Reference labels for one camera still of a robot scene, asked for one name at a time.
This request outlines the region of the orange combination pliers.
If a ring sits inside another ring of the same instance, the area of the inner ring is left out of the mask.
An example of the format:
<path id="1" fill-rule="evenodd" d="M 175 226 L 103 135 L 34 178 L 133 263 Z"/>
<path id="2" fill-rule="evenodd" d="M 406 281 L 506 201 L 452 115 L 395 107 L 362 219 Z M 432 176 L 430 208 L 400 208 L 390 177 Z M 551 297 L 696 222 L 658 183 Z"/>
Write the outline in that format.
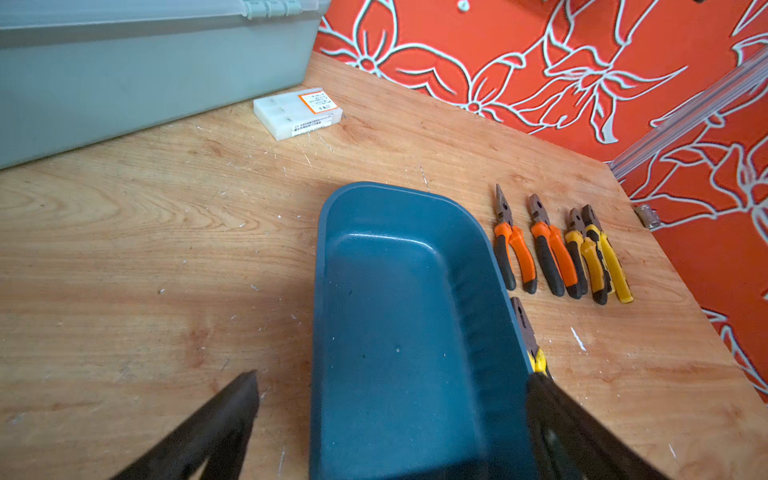
<path id="1" fill-rule="evenodd" d="M 527 208 L 532 219 L 531 233 L 537 259 L 550 291 L 557 297 L 568 293 L 571 298 L 580 299 L 582 292 L 577 269 L 567 250 L 562 232 L 551 224 L 537 194 L 529 196 Z"/>

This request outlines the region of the translucent lidded storage container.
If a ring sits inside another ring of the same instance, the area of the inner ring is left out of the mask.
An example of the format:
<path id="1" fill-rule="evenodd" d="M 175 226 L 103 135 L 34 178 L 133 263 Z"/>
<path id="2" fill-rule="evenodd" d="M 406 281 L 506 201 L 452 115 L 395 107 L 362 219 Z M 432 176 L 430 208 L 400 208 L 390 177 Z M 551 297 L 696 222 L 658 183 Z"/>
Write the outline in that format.
<path id="1" fill-rule="evenodd" d="M 326 1 L 5 1 L 1 164 L 301 83 Z"/>

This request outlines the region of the yellow-orange large pliers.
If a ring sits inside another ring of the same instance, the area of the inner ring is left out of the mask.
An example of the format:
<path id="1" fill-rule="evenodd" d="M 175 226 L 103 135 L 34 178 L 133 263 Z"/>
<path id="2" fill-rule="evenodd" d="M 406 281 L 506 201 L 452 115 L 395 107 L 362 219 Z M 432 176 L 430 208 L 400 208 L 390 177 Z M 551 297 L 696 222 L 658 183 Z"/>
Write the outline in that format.
<path id="1" fill-rule="evenodd" d="M 565 235 L 566 249 L 574 263 L 578 298 L 587 293 L 590 287 L 593 300 L 605 305 L 608 300 L 608 283 L 597 244 L 587 235 L 586 224 L 578 209 L 569 212 L 568 230 Z"/>

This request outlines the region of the yellow needle-nose pliers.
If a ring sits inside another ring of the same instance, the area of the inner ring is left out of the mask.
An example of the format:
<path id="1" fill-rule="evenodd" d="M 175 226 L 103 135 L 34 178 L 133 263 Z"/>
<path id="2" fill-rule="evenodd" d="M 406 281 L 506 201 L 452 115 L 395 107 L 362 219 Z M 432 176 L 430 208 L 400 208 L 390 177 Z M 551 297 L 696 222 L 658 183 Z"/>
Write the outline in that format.
<path id="1" fill-rule="evenodd" d="M 615 293 L 623 304 L 632 303 L 634 297 L 626 273 L 592 205 L 585 205 L 581 213 L 585 221 L 586 235 L 596 243 L 598 258 L 604 271 L 604 290 L 607 293 Z"/>

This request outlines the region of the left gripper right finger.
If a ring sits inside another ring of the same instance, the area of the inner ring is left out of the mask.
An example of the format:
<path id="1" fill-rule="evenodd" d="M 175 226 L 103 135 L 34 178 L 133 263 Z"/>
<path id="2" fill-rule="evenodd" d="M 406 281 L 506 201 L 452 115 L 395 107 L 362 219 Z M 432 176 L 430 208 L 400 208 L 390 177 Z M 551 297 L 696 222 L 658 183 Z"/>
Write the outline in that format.
<path id="1" fill-rule="evenodd" d="M 529 376 L 525 407 L 541 479 L 666 477 L 543 373 Z"/>

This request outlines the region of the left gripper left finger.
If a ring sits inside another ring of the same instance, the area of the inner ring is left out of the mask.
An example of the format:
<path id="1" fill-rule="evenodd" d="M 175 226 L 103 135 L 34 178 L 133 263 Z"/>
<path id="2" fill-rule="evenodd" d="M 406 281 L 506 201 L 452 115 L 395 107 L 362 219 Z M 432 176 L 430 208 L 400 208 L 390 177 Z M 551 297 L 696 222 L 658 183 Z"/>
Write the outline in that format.
<path id="1" fill-rule="evenodd" d="M 257 372 L 243 372 L 153 448 L 115 475 L 117 479 L 240 477 L 260 404 Z"/>

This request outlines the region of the blue plastic storage box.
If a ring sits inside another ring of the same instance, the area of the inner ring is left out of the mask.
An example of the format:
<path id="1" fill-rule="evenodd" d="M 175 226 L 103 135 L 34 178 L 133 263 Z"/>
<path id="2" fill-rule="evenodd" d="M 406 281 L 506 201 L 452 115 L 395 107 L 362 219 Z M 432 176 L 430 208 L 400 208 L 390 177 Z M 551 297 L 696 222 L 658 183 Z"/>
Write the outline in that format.
<path id="1" fill-rule="evenodd" d="M 360 182 L 318 223 L 309 475 L 534 479 L 532 368 L 486 232 L 458 203 Z"/>

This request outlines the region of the yellow combination pliers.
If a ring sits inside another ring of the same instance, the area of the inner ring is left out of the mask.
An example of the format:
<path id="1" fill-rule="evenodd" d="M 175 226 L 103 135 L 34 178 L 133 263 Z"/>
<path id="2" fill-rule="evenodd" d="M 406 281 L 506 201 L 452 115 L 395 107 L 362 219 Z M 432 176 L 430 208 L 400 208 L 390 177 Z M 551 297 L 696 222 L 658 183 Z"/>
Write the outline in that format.
<path id="1" fill-rule="evenodd" d="M 546 356 L 538 345 L 533 327 L 528 319 L 526 311 L 519 297 L 511 297 L 511 304 L 515 311 L 516 319 L 521 330 L 522 339 L 527 356 L 534 372 L 550 377 Z"/>

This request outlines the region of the small white cardboard box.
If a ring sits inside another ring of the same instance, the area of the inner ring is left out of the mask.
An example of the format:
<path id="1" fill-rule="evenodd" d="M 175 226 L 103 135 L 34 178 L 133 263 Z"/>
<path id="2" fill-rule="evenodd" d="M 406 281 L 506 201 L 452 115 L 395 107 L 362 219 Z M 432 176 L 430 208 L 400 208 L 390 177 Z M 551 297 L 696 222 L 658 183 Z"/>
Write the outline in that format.
<path id="1" fill-rule="evenodd" d="M 322 88 L 257 98 L 253 111 L 277 141 L 337 124 L 343 114 Z"/>

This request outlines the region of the small orange needle-nose pliers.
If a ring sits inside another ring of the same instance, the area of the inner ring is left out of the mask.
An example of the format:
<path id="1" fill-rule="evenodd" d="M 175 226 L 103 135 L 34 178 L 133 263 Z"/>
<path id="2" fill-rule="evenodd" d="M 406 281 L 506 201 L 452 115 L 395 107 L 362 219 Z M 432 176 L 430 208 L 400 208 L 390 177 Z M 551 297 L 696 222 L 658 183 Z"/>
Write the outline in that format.
<path id="1" fill-rule="evenodd" d="M 523 231 L 513 222 L 511 209 L 499 184 L 495 187 L 495 198 L 497 223 L 493 229 L 493 250 L 504 284 L 508 291 L 514 291 L 517 286 L 512 262 L 516 259 L 523 290 L 534 294 L 538 286 L 535 262 L 525 242 Z"/>

